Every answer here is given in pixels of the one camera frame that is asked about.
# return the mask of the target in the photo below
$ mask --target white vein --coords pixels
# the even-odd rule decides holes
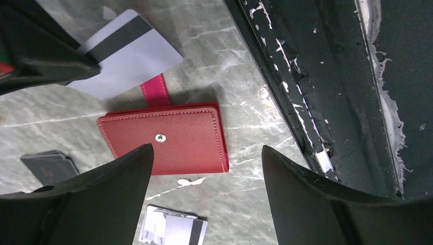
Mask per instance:
[[[88,115],[82,115],[82,116],[75,116],[75,117],[68,117],[68,118],[62,118],[62,119],[49,119],[49,120],[41,120],[41,121],[33,121],[33,122],[27,122],[24,124],[10,124],[10,125],[1,125],[3,128],[15,128],[15,127],[21,127],[21,126],[27,126],[32,124],[44,124],[44,123],[56,123],[59,121],[68,121],[68,120],[75,120],[79,118],[86,118],[86,117],[93,117],[93,116],[102,116],[104,113],[95,113],[95,114],[88,114]]]
[[[180,189],[180,188],[185,187],[185,186],[190,186],[190,185],[200,185],[200,184],[203,183],[204,179],[206,179],[206,177],[202,177],[202,178],[196,179],[196,180],[194,180],[194,181],[191,181],[191,180],[189,180],[189,179],[179,179],[179,180],[177,181],[177,183],[178,183],[178,185],[180,185],[180,186],[175,187],[175,188],[170,189],[170,190],[166,190],[166,191],[164,191],[164,192],[161,192],[160,194],[153,195],[153,196],[151,196],[151,197],[146,198],[145,200],[146,200],[146,201],[148,201],[148,200],[152,200],[153,198],[160,197],[160,196],[163,195],[163,194],[169,193],[169,192],[171,192],[171,191],[174,191],[174,190]]]

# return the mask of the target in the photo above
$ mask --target red wallet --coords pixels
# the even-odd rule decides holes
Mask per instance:
[[[151,143],[155,151],[152,175],[229,170],[217,103],[116,111],[97,123],[116,158]]]

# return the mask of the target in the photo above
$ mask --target gray marble surface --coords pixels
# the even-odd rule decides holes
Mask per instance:
[[[263,181],[261,148],[270,145],[306,164],[224,3],[39,2],[79,42],[108,22],[102,15],[103,6],[117,14],[135,9],[185,58],[164,74],[172,102],[215,98],[221,105],[230,172],[152,177],[134,244],[142,244],[137,237],[148,204],[208,218],[204,244],[277,244]],[[106,103],[59,85],[0,96],[0,194],[31,192],[41,186],[20,162],[23,154],[58,149],[71,156],[81,172],[111,161],[113,156],[96,119],[110,110],[145,106],[139,88]],[[206,177],[202,184],[175,189],[178,179],[199,177]]]

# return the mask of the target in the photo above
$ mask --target black curved edge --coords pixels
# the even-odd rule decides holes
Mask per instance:
[[[330,181],[271,147],[262,166],[279,244],[430,244],[433,199],[381,198]]]
[[[100,73],[96,60],[79,53],[79,44],[34,0],[0,0],[0,32],[15,67],[1,76],[0,95]]]
[[[55,186],[0,195],[2,244],[132,244],[151,144]]]
[[[399,199],[355,2],[225,3],[310,168],[351,188]],[[326,173],[315,158],[323,150],[333,166]]]

